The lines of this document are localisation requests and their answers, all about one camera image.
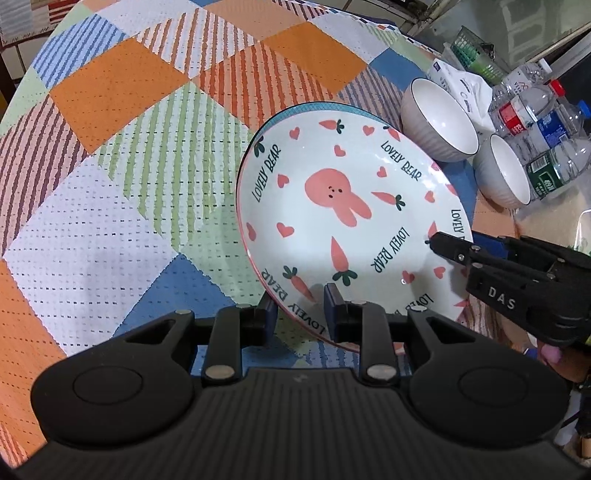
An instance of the person's hand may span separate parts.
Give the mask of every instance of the person's hand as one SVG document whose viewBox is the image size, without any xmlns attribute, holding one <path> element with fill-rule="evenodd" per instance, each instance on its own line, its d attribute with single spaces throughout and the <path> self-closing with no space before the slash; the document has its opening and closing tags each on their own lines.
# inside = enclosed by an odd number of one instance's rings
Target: person's hand
<svg viewBox="0 0 591 480">
<path fill-rule="evenodd" d="M 587 378 L 591 355 L 574 348 L 564 350 L 538 340 L 538 359 L 553 368 L 561 377 L 575 383 Z"/>
</svg>

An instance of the tissue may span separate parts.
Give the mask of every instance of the tissue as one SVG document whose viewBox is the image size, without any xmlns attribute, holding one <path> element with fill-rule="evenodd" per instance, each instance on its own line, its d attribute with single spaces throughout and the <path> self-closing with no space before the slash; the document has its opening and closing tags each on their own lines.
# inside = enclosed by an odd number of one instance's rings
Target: tissue
<svg viewBox="0 0 591 480">
<path fill-rule="evenodd" d="M 470 72 L 461 72 L 439 59 L 433 61 L 427 77 L 455 98 L 479 133 L 495 132 L 495 126 L 488 114 L 492 102 L 492 88 L 482 77 Z"/>
</svg>

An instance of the barcode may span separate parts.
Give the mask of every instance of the barcode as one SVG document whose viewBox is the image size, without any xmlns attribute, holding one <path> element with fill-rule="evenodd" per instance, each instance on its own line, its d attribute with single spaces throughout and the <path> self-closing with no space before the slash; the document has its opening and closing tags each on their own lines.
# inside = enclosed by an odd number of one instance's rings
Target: barcode
<svg viewBox="0 0 591 480">
<path fill-rule="evenodd" d="M 535 173 L 538 170 L 541 170 L 548 164 L 548 161 L 545 157 L 538 158 L 536 161 L 532 162 L 531 164 L 531 172 Z"/>
</svg>

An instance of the red bottle cap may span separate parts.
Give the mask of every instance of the red bottle cap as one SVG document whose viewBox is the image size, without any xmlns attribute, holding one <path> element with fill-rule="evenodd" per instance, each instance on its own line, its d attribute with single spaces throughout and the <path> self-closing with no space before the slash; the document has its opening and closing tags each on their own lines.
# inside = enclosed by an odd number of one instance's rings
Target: red bottle cap
<svg viewBox="0 0 591 480">
<path fill-rule="evenodd" d="M 558 80 L 552 80 L 549 84 L 550 88 L 554 90 L 554 93 L 559 96 L 563 97 L 566 95 L 566 90 Z"/>
</svg>

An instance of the blue bottle cap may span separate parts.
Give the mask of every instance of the blue bottle cap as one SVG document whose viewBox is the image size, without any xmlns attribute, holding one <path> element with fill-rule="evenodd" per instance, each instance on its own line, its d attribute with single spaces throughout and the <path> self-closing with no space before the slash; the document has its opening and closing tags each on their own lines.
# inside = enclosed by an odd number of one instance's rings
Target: blue bottle cap
<svg viewBox="0 0 591 480">
<path fill-rule="evenodd" d="M 581 112 L 583 112 L 583 116 L 586 119 L 591 118 L 591 110 L 589 110 L 589 107 L 584 100 L 581 100 L 579 103 L 577 103 L 577 106 L 581 109 Z"/>
</svg>

